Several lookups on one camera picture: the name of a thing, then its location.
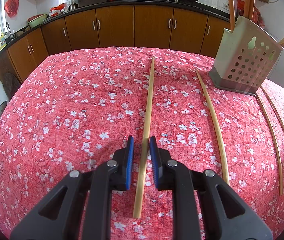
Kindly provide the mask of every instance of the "wooden cabinet door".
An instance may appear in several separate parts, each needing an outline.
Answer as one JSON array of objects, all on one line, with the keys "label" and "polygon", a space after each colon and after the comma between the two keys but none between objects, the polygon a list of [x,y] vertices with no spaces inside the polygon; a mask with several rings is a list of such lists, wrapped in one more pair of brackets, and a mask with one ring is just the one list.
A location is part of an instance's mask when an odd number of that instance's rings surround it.
[{"label": "wooden cabinet door", "polygon": [[39,66],[42,61],[44,61],[49,56],[43,40],[41,29],[37,28],[36,30],[29,33],[27,35],[27,40],[34,61],[36,62],[36,65]]},{"label": "wooden cabinet door", "polygon": [[134,46],[133,5],[96,9],[101,47]]},{"label": "wooden cabinet door", "polygon": [[95,10],[69,15],[65,23],[72,50],[100,47]]},{"label": "wooden cabinet door", "polygon": [[200,53],[208,16],[174,9],[170,49]]},{"label": "wooden cabinet door", "polygon": [[201,55],[215,58],[220,47],[224,28],[230,29],[230,23],[219,18],[209,16],[201,48]]},{"label": "wooden cabinet door", "polygon": [[41,29],[49,55],[71,51],[64,18],[43,25]]},{"label": "wooden cabinet door", "polygon": [[22,82],[32,73],[37,67],[31,54],[31,48],[28,46],[28,40],[23,37],[8,49],[15,69],[20,76]]},{"label": "wooden cabinet door", "polygon": [[134,45],[168,49],[173,8],[157,5],[136,5],[134,8]]}]

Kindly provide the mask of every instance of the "bowl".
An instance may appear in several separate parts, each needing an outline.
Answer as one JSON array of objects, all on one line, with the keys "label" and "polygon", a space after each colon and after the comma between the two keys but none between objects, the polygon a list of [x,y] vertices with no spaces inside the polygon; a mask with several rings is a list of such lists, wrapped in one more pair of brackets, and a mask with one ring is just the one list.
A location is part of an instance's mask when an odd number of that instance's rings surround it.
[{"label": "bowl", "polygon": [[42,21],[47,18],[47,16],[48,16],[48,14],[43,14],[43,15],[33,19],[32,21],[29,21],[28,24],[29,24],[30,28],[33,28],[33,27],[38,26],[39,24],[41,24]]}]

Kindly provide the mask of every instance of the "blue gripper pad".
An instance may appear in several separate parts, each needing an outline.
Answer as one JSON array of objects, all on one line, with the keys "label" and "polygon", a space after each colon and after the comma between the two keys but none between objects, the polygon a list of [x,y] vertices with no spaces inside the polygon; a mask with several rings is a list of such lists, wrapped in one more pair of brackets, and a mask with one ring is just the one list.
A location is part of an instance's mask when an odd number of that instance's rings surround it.
[{"label": "blue gripper pad", "polygon": [[126,189],[130,189],[131,184],[131,174],[132,174],[132,164],[133,164],[133,152],[134,152],[134,139],[133,136],[129,136],[128,143],[126,146],[125,155],[127,156],[127,166],[126,166]]},{"label": "blue gripper pad", "polygon": [[162,176],[162,162],[155,136],[150,138],[150,155],[152,161],[153,180],[155,187],[159,186],[159,178]]}]

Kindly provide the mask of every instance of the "wooden pole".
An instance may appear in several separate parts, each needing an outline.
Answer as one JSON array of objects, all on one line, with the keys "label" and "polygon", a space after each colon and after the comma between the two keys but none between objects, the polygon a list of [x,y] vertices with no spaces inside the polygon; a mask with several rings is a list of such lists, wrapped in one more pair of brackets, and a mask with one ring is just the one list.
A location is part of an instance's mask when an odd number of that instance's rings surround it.
[{"label": "wooden pole", "polygon": [[278,176],[279,176],[279,180],[280,180],[280,196],[281,196],[281,195],[283,195],[283,168],[282,168],[282,160],[281,160],[280,152],[278,150],[278,144],[277,144],[277,141],[276,141],[276,137],[275,137],[275,133],[274,133],[272,124],[269,120],[269,116],[267,115],[266,110],[265,110],[265,108],[262,104],[262,101],[259,98],[258,94],[256,94],[256,99],[257,99],[257,101],[260,105],[260,108],[262,109],[262,111],[264,113],[264,117],[265,117],[266,122],[269,126],[269,129],[271,131],[273,142],[274,142],[274,145],[275,145],[275,152],[276,152],[277,166],[278,166]]},{"label": "wooden pole", "polygon": [[271,106],[273,107],[273,110],[274,110],[274,112],[275,112],[275,115],[276,115],[277,119],[280,121],[282,130],[283,130],[283,132],[284,132],[284,123],[283,123],[283,121],[282,121],[282,119],[281,119],[281,116],[279,115],[277,109],[275,108],[274,103],[272,102],[272,100],[271,100],[270,96],[268,95],[268,93],[265,91],[265,89],[264,89],[262,86],[261,86],[261,89],[262,89],[262,91],[264,92],[264,94],[265,94],[267,100],[269,101],[269,103],[270,103]]},{"label": "wooden pole", "polygon": [[224,142],[223,142],[223,137],[222,137],[222,133],[221,133],[221,129],[220,129],[220,125],[219,125],[219,121],[217,119],[215,110],[214,110],[214,106],[212,104],[210,95],[206,89],[206,86],[198,72],[197,69],[195,69],[195,72],[198,76],[198,79],[200,81],[204,96],[206,98],[206,102],[208,103],[208,107],[211,113],[211,117],[213,120],[213,125],[214,125],[214,129],[215,129],[215,133],[216,133],[216,137],[217,137],[217,142],[219,145],[219,151],[220,151],[220,157],[221,157],[221,164],[222,164],[222,175],[223,175],[223,180],[229,185],[229,168],[227,166],[227,159],[226,159],[226,152],[225,152],[225,147],[224,147]]},{"label": "wooden pole", "polygon": [[144,184],[145,184],[145,175],[146,175],[147,151],[149,148],[149,137],[150,137],[150,128],[151,128],[153,84],[154,84],[154,57],[152,57],[150,79],[149,79],[149,89],[147,92],[146,113],[145,113],[145,119],[144,119],[143,138],[142,138],[142,151],[141,151],[141,158],[140,158],[137,189],[135,192],[133,218],[141,218],[141,212],[142,212]]}]

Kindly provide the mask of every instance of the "red plastic bag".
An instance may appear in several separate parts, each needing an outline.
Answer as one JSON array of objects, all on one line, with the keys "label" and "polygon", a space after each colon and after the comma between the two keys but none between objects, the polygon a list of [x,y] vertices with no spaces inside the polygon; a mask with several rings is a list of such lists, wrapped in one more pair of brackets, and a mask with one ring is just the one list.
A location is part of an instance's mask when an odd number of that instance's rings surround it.
[{"label": "red plastic bag", "polygon": [[8,0],[4,5],[4,10],[10,18],[18,13],[19,0]]}]

